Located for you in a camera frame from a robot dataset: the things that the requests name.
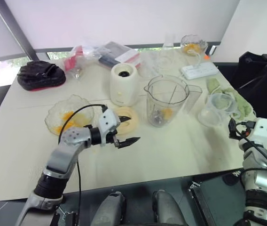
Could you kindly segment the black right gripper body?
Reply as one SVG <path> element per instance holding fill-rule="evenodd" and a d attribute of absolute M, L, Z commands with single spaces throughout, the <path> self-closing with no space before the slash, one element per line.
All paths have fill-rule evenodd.
<path fill-rule="evenodd" d="M 237 130 L 237 126 L 241 124 L 241 122 L 236 122 L 234 118 L 230 118 L 230 121 L 228 123 L 230 139 L 242 139 L 241 133 Z"/>

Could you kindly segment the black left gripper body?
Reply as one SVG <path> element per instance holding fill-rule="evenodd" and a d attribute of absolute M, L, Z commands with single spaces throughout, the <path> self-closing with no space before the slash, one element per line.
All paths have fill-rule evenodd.
<path fill-rule="evenodd" d="M 108 132 L 108 134 L 106 135 L 106 143 L 107 143 L 107 144 L 108 144 L 108 143 L 110 143 L 110 144 L 114 144 L 114 146 L 115 146 L 116 148 L 118 148 L 118 149 L 120 149 L 120 148 L 124 148 L 124 147 L 126 146 L 126 143 L 125 143 L 125 141 L 120 142 L 120 141 L 117 139 L 117 137 L 116 137 L 117 133 L 118 133 L 118 132 L 117 132 L 116 129 L 113 130 L 113 131 Z"/>

